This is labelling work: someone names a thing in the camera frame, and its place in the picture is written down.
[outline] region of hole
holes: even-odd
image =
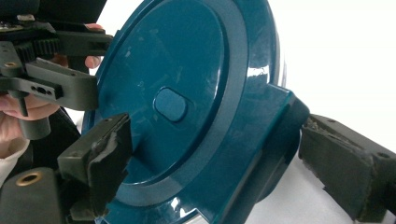
[[[34,184],[35,182],[37,182],[38,180],[41,179],[42,174],[40,172],[33,172],[27,175],[23,175],[21,176],[21,178],[19,178],[17,180],[17,186],[20,187],[25,187],[25,186],[29,186],[31,184]]]
[[[44,90],[44,88],[41,88],[41,87],[39,87],[39,88],[37,88],[37,91],[38,92],[40,92],[41,94],[46,94],[46,90]]]
[[[389,156],[388,154],[383,153],[383,152],[378,152],[378,153],[376,153],[376,154],[377,154],[378,156],[382,157],[382,158],[385,158],[385,159],[390,158],[390,156]]]
[[[17,66],[16,63],[5,63],[4,64],[6,67],[13,67],[13,66]]]

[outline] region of sleeve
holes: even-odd
[[[29,140],[17,138],[12,140],[9,145],[9,151],[12,153],[5,159],[0,159],[0,188],[3,186],[4,181],[14,169],[17,164],[18,158],[26,151],[29,146]]]

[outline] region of black plastic arm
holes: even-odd
[[[62,44],[59,53],[67,55],[69,67],[85,73],[89,72],[85,58],[105,55],[112,40],[111,35],[99,32],[58,31],[56,34]]]
[[[28,112],[24,97],[29,93],[48,102],[76,110],[98,106],[96,77],[45,60],[23,64],[11,42],[0,41],[0,91],[20,102],[21,113]],[[48,118],[20,120],[23,135],[32,140],[50,133]]]
[[[325,190],[359,222],[396,213],[396,154],[333,119],[311,115],[300,158]]]
[[[128,114],[102,120],[58,158],[60,172],[36,168],[4,184],[0,223],[94,223],[107,212],[131,156]]]

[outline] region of container lid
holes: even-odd
[[[134,155],[105,219],[225,221],[242,204],[248,210],[236,220],[244,220],[279,161],[294,155],[307,116],[275,85],[278,74],[265,1],[144,1],[115,35],[97,72],[99,108],[84,117],[83,132],[116,114],[131,117]],[[285,133],[291,143],[265,157],[271,169],[253,184],[252,170],[272,153],[269,136],[294,105],[303,112]],[[242,200],[247,186],[256,193]]]

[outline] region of clamp jaw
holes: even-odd
[[[28,112],[24,97],[29,94],[76,110],[97,106],[96,77],[90,76],[84,60],[103,56],[112,40],[104,31],[91,31],[83,25],[64,25],[55,31],[42,21],[2,21],[0,29],[0,92],[19,100],[21,113]],[[69,68],[42,58],[67,55]],[[23,135],[32,140],[50,133],[48,118],[20,120]]]

